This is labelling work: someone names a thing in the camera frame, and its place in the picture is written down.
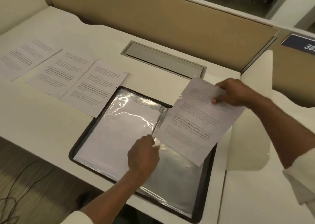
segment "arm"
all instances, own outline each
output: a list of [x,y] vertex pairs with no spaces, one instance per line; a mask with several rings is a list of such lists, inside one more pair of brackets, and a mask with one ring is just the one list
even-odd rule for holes
[[128,152],[129,171],[109,190],[81,209],[94,224],[111,224],[127,200],[147,180],[159,161],[151,135],[137,140]]
[[225,89],[226,94],[214,98],[212,102],[227,102],[251,109],[264,125],[284,168],[315,148],[315,134],[240,80],[229,78],[216,86]]

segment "beige partition panel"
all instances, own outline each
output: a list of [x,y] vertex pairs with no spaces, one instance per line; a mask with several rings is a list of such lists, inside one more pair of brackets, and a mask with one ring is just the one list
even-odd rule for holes
[[283,35],[270,47],[273,50],[273,89],[300,106],[315,106],[315,56],[282,46],[291,34]]
[[51,0],[80,18],[241,71],[278,29],[186,0]]

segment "black frame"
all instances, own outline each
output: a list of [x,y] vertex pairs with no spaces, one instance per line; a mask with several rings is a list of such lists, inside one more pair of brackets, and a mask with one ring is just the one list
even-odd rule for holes
[[[172,108],[171,105],[168,105],[166,103],[160,102],[158,100],[152,99],[148,96],[145,96],[143,94],[140,94],[136,91],[133,91],[131,89],[128,89],[126,87],[123,86],[119,86],[117,88],[117,90],[115,91],[115,93],[112,95],[112,97],[109,99],[108,103],[106,104],[106,106],[104,107],[104,109],[102,110],[102,112],[99,114],[99,116],[97,118],[94,118],[91,123],[86,127],[86,129],[84,130],[84,132],[81,134],[80,138],[77,140],[77,142],[74,144],[74,146],[71,148],[70,152],[69,152],[69,159],[72,162],[75,162],[76,164],[94,172],[95,174],[105,178],[106,180],[112,182],[112,183],[116,183],[116,181],[112,180],[111,178],[81,164],[80,162],[74,160],[74,156],[77,154],[77,152],[80,150],[80,148],[82,147],[82,145],[85,143],[86,139],[89,137],[89,135],[92,133],[92,131],[94,130],[94,128],[97,126],[98,122],[100,121],[100,119],[102,118],[102,116],[104,115],[104,113],[106,112],[106,110],[108,109],[109,105],[112,103],[112,101],[114,100],[114,98],[116,97],[116,95],[118,94],[119,90],[121,88],[126,89],[127,91],[133,92],[139,96],[142,96],[146,99],[152,100],[156,103],[159,103],[167,108]],[[209,155],[207,156],[207,158],[204,161],[203,164],[203,170],[201,173],[201,177],[200,177],[200,182],[199,182],[199,187],[197,190],[197,195],[196,195],[196,200],[195,200],[195,205],[194,205],[194,209],[192,212],[192,216],[191,218],[167,207],[164,206],[163,204],[159,203],[158,201],[156,201],[154,198],[148,197],[142,193],[136,192],[135,194],[140,196],[141,198],[157,205],[160,206],[161,208],[171,212],[172,214],[175,214],[191,223],[199,223],[202,219],[202,215],[203,215],[203,210],[204,210],[204,205],[206,202],[206,198],[207,198],[207,192],[208,192],[208,186],[209,186],[209,181],[210,181],[210,176],[211,176],[211,170],[212,170],[212,166],[213,166],[213,161],[214,161],[214,156],[215,156],[215,151],[216,151],[216,146],[212,149],[212,151],[209,153]]]

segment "blue sign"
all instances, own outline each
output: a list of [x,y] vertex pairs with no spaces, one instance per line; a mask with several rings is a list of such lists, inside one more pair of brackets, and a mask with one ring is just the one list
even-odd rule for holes
[[296,34],[290,34],[281,45],[315,55],[315,40]]

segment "paper sheet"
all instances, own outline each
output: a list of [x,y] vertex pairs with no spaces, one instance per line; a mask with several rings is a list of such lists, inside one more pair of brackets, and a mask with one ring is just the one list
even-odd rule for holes
[[151,134],[159,111],[124,99],[105,113],[75,159],[92,164],[98,171],[118,181],[128,171],[127,153],[143,135]]
[[60,99],[91,67],[95,59],[62,50],[47,61],[38,74],[26,83]]
[[215,144],[244,111],[211,99],[225,90],[193,78],[168,112],[156,138],[200,166]]
[[128,72],[97,60],[61,101],[97,117]]
[[33,39],[16,48],[0,54],[0,76],[6,80],[14,80],[36,67],[61,48],[55,47],[44,39]]

